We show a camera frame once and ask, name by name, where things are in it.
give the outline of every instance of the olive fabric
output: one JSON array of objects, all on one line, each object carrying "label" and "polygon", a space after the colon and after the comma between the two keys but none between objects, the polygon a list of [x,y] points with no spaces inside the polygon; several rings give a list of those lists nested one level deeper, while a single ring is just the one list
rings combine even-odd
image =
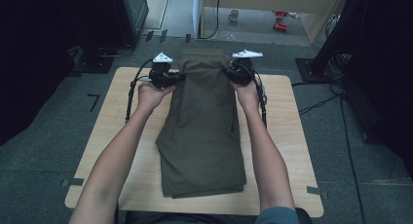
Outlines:
[{"label": "olive fabric", "polygon": [[172,93],[169,114],[156,141],[166,197],[244,189],[235,91],[222,72],[228,62],[217,50],[186,50],[179,57],[179,72],[186,73],[186,79]]}]

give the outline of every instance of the wooden table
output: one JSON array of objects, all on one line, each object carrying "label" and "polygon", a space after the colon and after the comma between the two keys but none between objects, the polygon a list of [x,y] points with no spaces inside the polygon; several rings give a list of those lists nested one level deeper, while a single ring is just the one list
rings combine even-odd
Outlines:
[{"label": "wooden table", "polygon": [[[97,117],[85,153],[76,171],[75,178],[85,181],[100,152],[125,124],[130,82],[136,68],[121,67],[117,70],[108,94]],[[147,75],[144,69],[141,75]],[[296,206],[302,207],[313,217],[323,214],[319,195],[307,193],[307,187],[317,188],[312,162],[298,115],[291,84],[286,76],[261,75],[268,96],[268,131],[279,147],[289,172],[292,193]],[[133,98],[132,110],[137,104]],[[245,116],[240,105],[239,119],[241,143],[247,183],[241,193],[172,199],[165,198],[161,187],[161,165],[158,147],[155,144],[169,112],[171,94],[149,118],[131,167],[131,173],[122,191],[119,208],[123,210],[152,210],[166,212],[195,212],[257,215],[259,199]],[[83,186],[70,186],[65,204],[75,207]]]},{"label": "wooden table", "polygon": [[[219,7],[300,13],[300,20],[309,42],[311,45],[314,45],[331,15],[341,12],[344,1],[345,0],[220,0]],[[204,37],[204,7],[216,8],[216,4],[217,0],[194,0],[193,14],[196,16],[201,15],[201,37]],[[195,16],[194,28],[198,28],[198,22]]]}]

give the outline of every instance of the person's right arm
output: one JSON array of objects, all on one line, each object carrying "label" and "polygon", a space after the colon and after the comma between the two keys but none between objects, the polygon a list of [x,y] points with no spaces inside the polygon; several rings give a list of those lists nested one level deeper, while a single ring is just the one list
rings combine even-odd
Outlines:
[{"label": "person's right arm", "polygon": [[261,211],[274,206],[286,206],[295,210],[286,165],[262,122],[255,84],[231,84],[237,91],[246,116]]}]

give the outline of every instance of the metal base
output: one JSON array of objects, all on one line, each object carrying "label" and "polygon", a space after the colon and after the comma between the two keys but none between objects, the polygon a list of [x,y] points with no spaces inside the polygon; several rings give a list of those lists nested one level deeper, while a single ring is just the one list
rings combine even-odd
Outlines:
[{"label": "metal base", "polygon": [[94,63],[85,63],[85,56],[82,55],[76,66],[73,68],[73,73],[94,73],[107,74],[112,66],[114,57],[106,56],[99,57]]},{"label": "metal base", "polygon": [[300,71],[301,79],[303,80],[303,82],[321,84],[333,82],[333,80],[330,77],[326,76],[324,73],[316,74],[312,72],[312,58],[296,58],[295,62],[297,63],[298,70]]}]

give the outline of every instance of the gray carpet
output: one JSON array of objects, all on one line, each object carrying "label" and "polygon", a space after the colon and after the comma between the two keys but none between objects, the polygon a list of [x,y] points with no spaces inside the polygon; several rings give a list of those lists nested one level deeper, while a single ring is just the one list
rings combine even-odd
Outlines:
[{"label": "gray carpet", "polygon": [[[301,82],[294,59],[314,57],[319,51],[313,47],[225,41],[185,43],[178,38],[160,43],[154,37],[149,42],[139,41],[127,56],[116,58],[107,75],[65,78],[32,125],[0,147],[0,223],[66,223],[72,210],[64,205],[68,188],[61,182],[72,178],[77,169],[116,69],[140,66],[159,52],[178,58],[184,48],[221,49],[228,54],[244,49],[262,52],[264,57],[253,61],[256,70],[286,75],[291,83]],[[94,97],[88,94],[100,95],[93,111]],[[328,85],[297,86],[294,94],[299,109],[332,96]],[[347,101],[344,110],[365,223],[411,223],[413,184],[402,160],[384,145],[363,143],[362,129]],[[314,223],[362,223],[340,99],[303,115],[302,124],[324,193],[324,216],[314,218]]]}]

